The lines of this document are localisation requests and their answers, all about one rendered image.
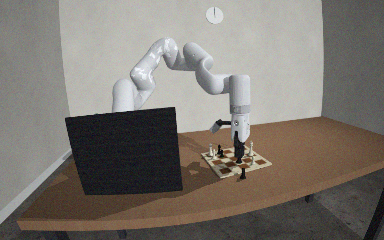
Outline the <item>brown and cream chessboard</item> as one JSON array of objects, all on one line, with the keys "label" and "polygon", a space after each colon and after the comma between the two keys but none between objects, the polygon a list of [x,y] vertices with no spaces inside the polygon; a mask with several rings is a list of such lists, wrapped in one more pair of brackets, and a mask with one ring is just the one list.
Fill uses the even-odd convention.
[{"label": "brown and cream chessboard", "polygon": [[[213,156],[208,156],[209,152],[202,153],[201,155],[221,179],[242,174],[242,168],[245,168],[245,172],[247,173],[273,165],[254,151],[252,151],[254,156],[248,156],[250,148],[247,146],[245,146],[241,164],[236,163],[238,158],[235,157],[234,147],[223,149],[223,158],[220,157],[221,155],[218,155],[218,152],[219,151],[215,151],[216,160],[212,159]],[[255,157],[255,165],[251,165],[253,157]]]}]

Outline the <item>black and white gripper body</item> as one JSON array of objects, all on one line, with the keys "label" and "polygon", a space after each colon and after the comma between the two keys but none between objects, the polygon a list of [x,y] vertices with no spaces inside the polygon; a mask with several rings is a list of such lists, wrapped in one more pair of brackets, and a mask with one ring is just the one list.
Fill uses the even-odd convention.
[{"label": "black and white gripper body", "polygon": [[238,140],[244,143],[250,136],[250,114],[231,113],[231,141],[234,142],[235,131],[238,131]]}]

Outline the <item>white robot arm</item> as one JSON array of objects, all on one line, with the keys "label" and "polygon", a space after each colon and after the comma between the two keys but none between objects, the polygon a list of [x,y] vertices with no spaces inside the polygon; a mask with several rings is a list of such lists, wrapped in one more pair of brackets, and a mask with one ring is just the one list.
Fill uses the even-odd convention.
[{"label": "white robot arm", "polygon": [[130,78],[137,89],[125,78],[115,83],[112,113],[138,111],[142,108],[156,89],[153,72],[159,66],[162,56],[171,70],[195,72],[198,84],[208,94],[229,94],[230,113],[251,112],[251,80],[248,75],[211,74],[209,70],[214,64],[213,57],[194,42],[184,46],[183,55],[184,58],[172,38],[165,37],[156,41],[130,72]]}]

